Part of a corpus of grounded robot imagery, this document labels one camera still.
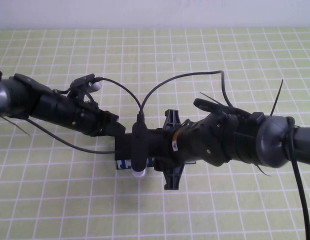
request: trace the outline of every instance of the sticker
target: sticker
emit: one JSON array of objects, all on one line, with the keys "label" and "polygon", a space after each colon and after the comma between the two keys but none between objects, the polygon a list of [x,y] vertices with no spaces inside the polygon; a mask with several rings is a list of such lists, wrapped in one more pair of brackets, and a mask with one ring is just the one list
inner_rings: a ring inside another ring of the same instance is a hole
[{"label": "sticker", "polygon": [[176,151],[179,150],[179,149],[177,148],[177,141],[173,141],[173,142],[171,143],[171,145],[172,145],[172,147],[173,147],[174,152],[176,152]]},{"label": "sticker", "polygon": [[173,151],[174,152],[176,152],[176,151],[178,151],[179,149],[178,149],[178,147],[177,147],[177,136],[178,136],[178,134],[179,134],[179,129],[174,133],[174,135],[173,135],[173,138],[172,138],[172,142],[171,142],[171,145],[172,145],[172,147],[173,147]]}]

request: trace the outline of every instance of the white cable end cap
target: white cable end cap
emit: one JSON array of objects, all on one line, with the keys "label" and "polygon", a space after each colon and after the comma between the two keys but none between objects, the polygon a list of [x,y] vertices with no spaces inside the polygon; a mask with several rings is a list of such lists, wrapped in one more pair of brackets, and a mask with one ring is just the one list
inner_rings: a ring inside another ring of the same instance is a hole
[{"label": "white cable end cap", "polygon": [[102,84],[99,81],[95,82],[94,84],[89,83],[88,85],[89,85],[89,87],[87,88],[87,92],[89,94],[95,93],[102,88]]},{"label": "white cable end cap", "polygon": [[143,178],[146,175],[146,168],[143,171],[131,171],[135,178]]}]

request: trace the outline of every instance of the black bracket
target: black bracket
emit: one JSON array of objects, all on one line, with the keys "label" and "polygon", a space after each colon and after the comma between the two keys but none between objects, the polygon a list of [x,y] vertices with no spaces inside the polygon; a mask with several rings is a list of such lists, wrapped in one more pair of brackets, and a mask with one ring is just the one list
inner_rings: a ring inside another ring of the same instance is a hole
[{"label": "black bracket", "polygon": [[[177,129],[182,127],[182,123],[179,116],[178,110],[168,109],[165,112],[166,120],[163,125],[163,129]],[[195,164],[195,161],[188,162],[186,164]],[[172,166],[167,164],[166,161],[155,158],[154,159],[154,170],[162,172],[165,177],[166,184],[164,186],[165,190],[178,190],[180,185],[180,180],[183,174],[185,164],[180,164],[178,166]]]}]

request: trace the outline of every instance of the orange label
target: orange label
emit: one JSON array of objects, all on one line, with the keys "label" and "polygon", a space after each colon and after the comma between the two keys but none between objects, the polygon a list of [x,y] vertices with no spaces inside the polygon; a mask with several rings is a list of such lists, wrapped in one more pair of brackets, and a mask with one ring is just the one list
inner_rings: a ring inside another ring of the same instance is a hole
[{"label": "orange label", "polygon": [[174,133],[174,136],[173,136],[173,139],[172,139],[172,142],[174,142],[174,141],[177,141],[177,136],[178,136],[178,134],[179,134],[179,129]]}]

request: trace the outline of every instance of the white wall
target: white wall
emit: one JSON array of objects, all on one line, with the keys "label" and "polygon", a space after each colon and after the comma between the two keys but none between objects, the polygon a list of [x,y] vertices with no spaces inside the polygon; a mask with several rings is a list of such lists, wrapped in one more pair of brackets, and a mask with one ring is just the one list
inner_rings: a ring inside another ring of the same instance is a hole
[{"label": "white wall", "polygon": [[0,28],[310,26],[310,0],[0,0]]}]

